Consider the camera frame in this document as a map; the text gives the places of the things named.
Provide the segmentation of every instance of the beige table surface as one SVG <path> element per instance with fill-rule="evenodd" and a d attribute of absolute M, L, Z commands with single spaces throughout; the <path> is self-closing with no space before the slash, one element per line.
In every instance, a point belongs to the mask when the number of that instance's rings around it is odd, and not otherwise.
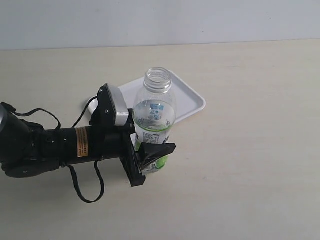
<path fill-rule="evenodd" d="M 155 66 L 207 101 L 175 126 L 166 167 L 131 188 L 118 159 L 102 162 L 95 204 L 78 199 L 68 169 L 0 172 L 0 239 L 319 240 L 320 40 L 0 51 L 0 101 L 45 108 L 66 128 L 104 83 Z M 28 119 L 56 126 L 44 113 Z M 93 199 L 93 164 L 76 169 Z"/>

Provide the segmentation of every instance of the motor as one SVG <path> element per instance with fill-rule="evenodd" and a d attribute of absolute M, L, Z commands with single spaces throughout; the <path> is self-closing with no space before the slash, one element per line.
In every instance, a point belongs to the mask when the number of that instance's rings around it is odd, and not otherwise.
<path fill-rule="evenodd" d="M 75 128 L 89 104 L 97 99 L 98 107 L 90 119 L 90 126 Z M 43 111 L 54 117 L 58 125 L 45 130 L 42 125 L 18 117 L 28 117 Z M 96 97 L 85 106 L 79 119 L 71 128 L 61 128 L 60 121 L 47 110 L 36 108 L 28 113 L 17 113 L 11 105 L 0 104 L 0 163 L 5 174 L 12 178 L 29 178 L 55 171 L 60 167 L 70 169 L 75 191 L 85 203 L 100 200 L 105 184 L 98 162 L 120 158 L 132 187 L 145 183 L 142 170 L 161 157 L 174 152 L 176 145 L 142 143 L 135 151 L 130 135 L 135 133 L 133 110 L 128 109 L 118 87 L 102 86 Z M 82 195 L 77 174 L 72 165 L 94 162 L 101 191 L 97 199 L 87 200 Z"/>

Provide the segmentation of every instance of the clear plastic bottle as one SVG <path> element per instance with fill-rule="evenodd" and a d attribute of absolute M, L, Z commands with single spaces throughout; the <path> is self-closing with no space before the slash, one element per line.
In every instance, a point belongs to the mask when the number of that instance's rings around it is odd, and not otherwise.
<path fill-rule="evenodd" d="M 177 104 L 171 89 L 172 78 L 168 70 L 162 67 L 150 68 L 133 104 L 133 120 L 136 131 L 135 148 L 141 143 L 165 144 L 176 120 Z M 168 156 L 152 163 L 143 174 L 154 173 L 162 169 Z"/>

